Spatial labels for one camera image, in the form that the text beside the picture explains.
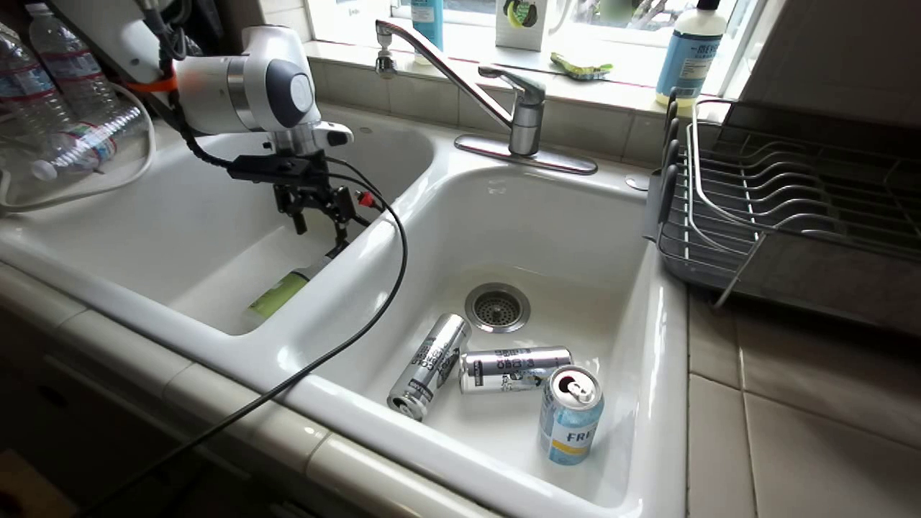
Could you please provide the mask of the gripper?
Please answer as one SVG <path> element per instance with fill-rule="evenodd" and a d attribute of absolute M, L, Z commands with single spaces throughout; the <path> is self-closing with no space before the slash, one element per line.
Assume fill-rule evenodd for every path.
<path fill-rule="evenodd" d="M 348 248 L 348 225 L 357 221 L 351 191 L 345 187 L 335 188 L 326 181 L 312 183 L 308 186 L 273 186 L 274 200 L 279 213 L 286 215 L 295 227 L 296 235 L 308 232 L 303 216 L 303 209 L 327 210 L 327 216 L 335 229 L 335 244 L 326 253 L 329 258 L 336 258 Z"/>

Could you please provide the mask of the green label plastic bottle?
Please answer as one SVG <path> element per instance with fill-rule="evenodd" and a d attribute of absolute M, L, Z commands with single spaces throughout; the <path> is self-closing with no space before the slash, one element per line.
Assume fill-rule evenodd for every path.
<path fill-rule="evenodd" d="M 308 285 L 316 275 L 319 275 L 319 272 L 322 272 L 332 260 L 332 256 L 325 255 L 306 268 L 295 268 L 289 271 L 276 284 L 270 286 L 266 292 L 251 302 L 245 309 L 244 315 L 253 322 L 254 327 L 259 327 L 289 302 L 293 295 Z"/>

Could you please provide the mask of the white double sink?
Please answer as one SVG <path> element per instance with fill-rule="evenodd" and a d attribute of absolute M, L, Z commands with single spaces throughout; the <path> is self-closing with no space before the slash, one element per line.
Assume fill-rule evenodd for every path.
<path fill-rule="evenodd" d="M 394 206 L 408 263 L 381 321 L 281 403 L 500 514 L 685 518 L 686 295 L 643 236 L 645 194 L 630 180 L 645 171 L 549 173 L 457 150 L 441 127 L 325 114 L 355 131 L 333 154 Z M 312 213 L 296 234 L 269 186 L 232 180 L 180 143 L 131 186 L 0 220 L 0 261 L 262 393 L 385 302 L 401 242 L 391 217 L 361 214 L 371 226 L 251 332 L 245 305 L 332 248 L 331 223 Z M 540 453 L 538 391 L 465 396 L 451 373 L 422 422 L 385 404 L 438 316 L 506 285 L 525 298 L 525 324 L 474 328 L 470 348 L 562 345 L 599 378 L 601 425 L 579 465 Z"/>

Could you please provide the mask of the teal bottle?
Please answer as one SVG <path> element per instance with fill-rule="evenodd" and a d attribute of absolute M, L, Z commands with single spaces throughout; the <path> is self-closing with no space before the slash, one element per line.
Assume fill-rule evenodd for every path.
<path fill-rule="evenodd" d="M 443 44 L 443 0 L 410 0 L 412 27 L 438 50 Z"/>

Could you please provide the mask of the clear water bottle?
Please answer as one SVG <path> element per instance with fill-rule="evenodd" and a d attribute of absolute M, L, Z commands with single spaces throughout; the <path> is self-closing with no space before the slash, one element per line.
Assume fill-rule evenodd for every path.
<path fill-rule="evenodd" d="M 42 152 L 30 164 L 32 175 L 42 181 L 63 175 L 92 173 L 118 152 L 119 144 L 136 137 L 147 126 L 147 112 L 122 103 L 114 112 L 94 112 L 88 118 L 49 132 Z"/>
<path fill-rule="evenodd" d="M 82 120 L 112 120 L 122 103 L 89 46 L 44 3 L 26 4 L 30 42 Z"/>
<path fill-rule="evenodd" d="M 0 103 L 19 119 L 37 148 L 37 156 L 60 157 L 55 135 L 75 114 L 39 58 L 19 37 L 0 29 Z"/>

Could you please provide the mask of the blue label soap bottle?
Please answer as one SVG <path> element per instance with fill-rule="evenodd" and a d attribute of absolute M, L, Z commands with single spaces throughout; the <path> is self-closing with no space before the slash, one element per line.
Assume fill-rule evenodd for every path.
<path fill-rule="evenodd" d="M 694 9 L 676 20 L 655 85 L 658 104 L 668 106 L 671 93 L 680 106 L 693 104 L 700 96 L 727 29 L 727 17 L 718 13 L 720 2 L 697 0 Z"/>

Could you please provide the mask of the silver drink can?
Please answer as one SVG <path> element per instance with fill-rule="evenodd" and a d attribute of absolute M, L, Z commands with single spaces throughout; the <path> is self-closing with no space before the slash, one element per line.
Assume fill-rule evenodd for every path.
<path fill-rule="evenodd" d="M 470 334 L 471 326 L 463 316 L 441 314 L 389 390 L 388 408 L 415 421 L 424 420 Z"/>
<path fill-rule="evenodd" d="M 458 360 L 458 388 L 466 396 L 536 390 L 572 362 L 565 347 L 464 352 Z"/>

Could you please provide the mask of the metal drain strainer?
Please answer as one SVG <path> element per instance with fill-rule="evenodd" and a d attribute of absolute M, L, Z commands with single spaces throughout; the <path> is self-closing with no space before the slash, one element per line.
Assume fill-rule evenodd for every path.
<path fill-rule="evenodd" d="M 529 322 L 532 305 L 516 286 L 486 283 L 466 297 L 464 311 L 471 324 L 483 332 L 506 334 Z"/>

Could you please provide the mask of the chrome tap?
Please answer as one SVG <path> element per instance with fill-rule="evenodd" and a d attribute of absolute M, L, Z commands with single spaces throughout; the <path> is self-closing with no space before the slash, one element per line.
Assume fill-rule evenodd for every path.
<path fill-rule="evenodd" d="M 509 129 L 509 141 L 507 143 L 497 139 L 479 137 L 479 135 L 460 135 L 454 142 L 457 150 L 522 166 L 545 168 L 549 171 L 557 171 L 557 173 L 592 175 L 598 170 L 596 162 L 589 160 L 589 158 L 540 149 L 545 101 L 543 105 L 537 107 L 517 104 L 516 91 L 513 89 L 515 91 L 515 103 L 511 111 L 508 112 L 479 85 L 464 78 L 456 69 L 452 68 L 441 50 L 438 50 L 415 29 L 401 27 L 392 22 L 377 19 L 375 21 L 375 31 L 379 44 L 375 69 L 382 78 L 391 78 L 396 73 L 396 62 L 389 47 L 391 47 L 392 39 L 398 36 L 409 43 L 418 55 L 421 55 L 425 61 L 433 65 L 449 82 L 457 86 L 459 91 L 473 99 L 494 121 Z"/>

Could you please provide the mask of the chrome tap lever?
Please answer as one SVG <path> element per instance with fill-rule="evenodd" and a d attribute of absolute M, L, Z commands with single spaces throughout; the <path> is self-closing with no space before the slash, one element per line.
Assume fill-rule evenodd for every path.
<path fill-rule="evenodd" d="M 495 68 L 490 65 L 478 66 L 478 73 L 482 78 L 495 78 L 504 80 L 516 91 L 517 104 L 529 107 L 543 105 L 546 97 L 545 86 L 543 83 L 525 78 L 519 73 L 513 73 L 503 68 Z"/>

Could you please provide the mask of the white carton with green print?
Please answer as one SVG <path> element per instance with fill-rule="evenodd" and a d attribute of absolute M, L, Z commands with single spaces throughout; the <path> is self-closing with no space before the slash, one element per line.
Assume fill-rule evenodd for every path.
<path fill-rule="evenodd" d="M 539 52 L 546 36 L 548 0 L 496 0 L 494 44 Z"/>

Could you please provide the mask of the green sponge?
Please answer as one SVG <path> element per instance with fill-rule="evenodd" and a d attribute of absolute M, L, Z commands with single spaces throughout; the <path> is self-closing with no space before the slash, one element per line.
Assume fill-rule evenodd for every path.
<path fill-rule="evenodd" d="M 561 53 L 550 53 L 550 62 L 573 80 L 605 80 L 613 71 L 611 63 L 577 63 Z"/>

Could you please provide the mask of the blue and white drink can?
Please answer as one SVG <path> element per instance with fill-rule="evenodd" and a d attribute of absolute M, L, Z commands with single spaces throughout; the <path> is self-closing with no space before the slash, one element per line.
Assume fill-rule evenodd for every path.
<path fill-rule="evenodd" d="M 543 384 L 538 430 L 543 455 L 559 465 L 589 456 L 604 409 L 601 384 L 585 368 L 566 365 Z"/>

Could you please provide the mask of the window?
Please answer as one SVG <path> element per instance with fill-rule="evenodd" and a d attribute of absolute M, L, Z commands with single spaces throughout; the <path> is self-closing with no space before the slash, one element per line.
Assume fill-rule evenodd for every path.
<path fill-rule="evenodd" d="M 612 65 L 609 80 L 638 86 L 657 85 L 672 22 L 693 0 L 665 0 L 664 11 L 642 27 L 609 25 L 599 17 L 588 20 L 605 0 L 549 0 L 548 33 L 540 50 L 496 45 L 496 0 L 443 0 L 442 39 L 447 56 L 474 63 L 551 72 L 551 53 L 579 65 Z M 304 0 L 310 29 L 317 40 L 378 45 L 375 22 L 385 19 L 411 26 L 410 0 Z M 728 27 L 704 82 L 711 97 L 733 95 L 743 87 L 736 71 L 744 63 L 745 46 L 768 0 L 721 0 L 718 12 Z"/>

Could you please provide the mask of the grey dish rack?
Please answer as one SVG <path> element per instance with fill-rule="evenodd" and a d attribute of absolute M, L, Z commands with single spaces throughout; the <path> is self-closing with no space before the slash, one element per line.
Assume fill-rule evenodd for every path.
<path fill-rule="evenodd" d="M 666 97 L 645 238 L 714 295 L 921 338 L 921 127 Z"/>

